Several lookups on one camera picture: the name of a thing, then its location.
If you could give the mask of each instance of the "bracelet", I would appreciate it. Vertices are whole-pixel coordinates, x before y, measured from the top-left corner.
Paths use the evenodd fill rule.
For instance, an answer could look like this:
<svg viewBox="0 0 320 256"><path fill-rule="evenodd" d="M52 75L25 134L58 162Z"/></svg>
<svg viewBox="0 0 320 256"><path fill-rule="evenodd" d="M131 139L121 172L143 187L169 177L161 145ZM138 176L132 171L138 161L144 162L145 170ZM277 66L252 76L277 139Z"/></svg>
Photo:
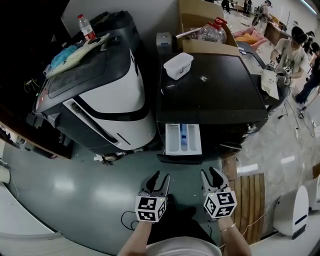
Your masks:
<svg viewBox="0 0 320 256"><path fill-rule="evenodd" d="M220 232L221 232L221 233L222 233L222 232L225 232L225 231L227 231L228 229L233 228L235 225L236 225L236 223L233 223L230 227L228 227L228 228L226 228L226 229L224 229L224 230L221 230Z"/></svg>

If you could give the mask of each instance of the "cardboard box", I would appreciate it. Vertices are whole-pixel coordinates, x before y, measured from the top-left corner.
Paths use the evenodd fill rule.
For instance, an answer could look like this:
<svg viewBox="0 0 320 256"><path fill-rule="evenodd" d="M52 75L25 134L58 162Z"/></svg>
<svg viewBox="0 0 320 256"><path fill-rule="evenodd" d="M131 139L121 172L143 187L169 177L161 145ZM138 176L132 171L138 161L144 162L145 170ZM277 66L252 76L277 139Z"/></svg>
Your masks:
<svg viewBox="0 0 320 256"><path fill-rule="evenodd" d="M214 22L217 17L224 19L221 6L203 0L179 0L179 32L189 31L190 28L203 27L207 22ZM185 53L209 53L241 56L235 38L227 25L223 26L226 33L226 43L178 39L178 46Z"/></svg>

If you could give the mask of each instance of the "water bottle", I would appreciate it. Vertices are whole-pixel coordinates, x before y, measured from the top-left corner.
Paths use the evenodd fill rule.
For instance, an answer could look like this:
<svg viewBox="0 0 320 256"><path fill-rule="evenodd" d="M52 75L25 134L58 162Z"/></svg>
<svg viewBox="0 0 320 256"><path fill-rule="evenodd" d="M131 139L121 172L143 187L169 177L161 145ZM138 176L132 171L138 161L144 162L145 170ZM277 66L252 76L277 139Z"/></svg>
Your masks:
<svg viewBox="0 0 320 256"><path fill-rule="evenodd" d="M225 44L227 41L226 31L222 28L223 24L227 24L221 18L216 18L214 22L208 22L199 31L199 39L215 43Z"/></svg>
<svg viewBox="0 0 320 256"><path fill-rule="evenodd" d="M78 20L79 20L79 27L86 41L97 38L95 32L93 31L90 25L90 22L84 17L83 14L80 14L78 16Z"/></svg>

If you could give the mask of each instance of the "white shirt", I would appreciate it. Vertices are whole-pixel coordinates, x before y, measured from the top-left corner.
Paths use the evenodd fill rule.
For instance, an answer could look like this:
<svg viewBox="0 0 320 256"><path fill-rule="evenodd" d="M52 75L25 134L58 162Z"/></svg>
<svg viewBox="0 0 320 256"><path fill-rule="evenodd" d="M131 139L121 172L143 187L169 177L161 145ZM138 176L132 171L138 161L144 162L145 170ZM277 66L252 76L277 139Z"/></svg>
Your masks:
<svg viewBox="0 0 320 256"><path fill-rule="evenodd" d="M146 247L147 256L222 256L218 247L194 237L174 237Z"/></svg>
<svg viewBox="0 0 320 256"><path fill-rule="evenodd" d="M280 63L275 69L276 73L281 72L284 67L289 67L292 74L298 72L299 68L308 72L308 70L305 69L308 66L308 56L302 47L293 51L291 40L281 38L275 49L279 54L282 54Z"/></svg>

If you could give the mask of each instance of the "blue cloth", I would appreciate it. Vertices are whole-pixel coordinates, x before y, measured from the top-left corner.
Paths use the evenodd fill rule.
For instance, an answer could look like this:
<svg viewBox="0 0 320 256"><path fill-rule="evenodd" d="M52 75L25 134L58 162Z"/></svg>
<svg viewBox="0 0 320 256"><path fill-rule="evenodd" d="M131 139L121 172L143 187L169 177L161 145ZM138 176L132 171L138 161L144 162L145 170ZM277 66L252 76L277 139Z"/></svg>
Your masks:
<svg viewBox="0 0 320 256"><path fill-rule="evenodd" d="M68 48L63 49L58 55L56 55L51 61L51 68L55 69L61 63L64 63L67 58L77 49L76 46L70 45Z"/></svg>

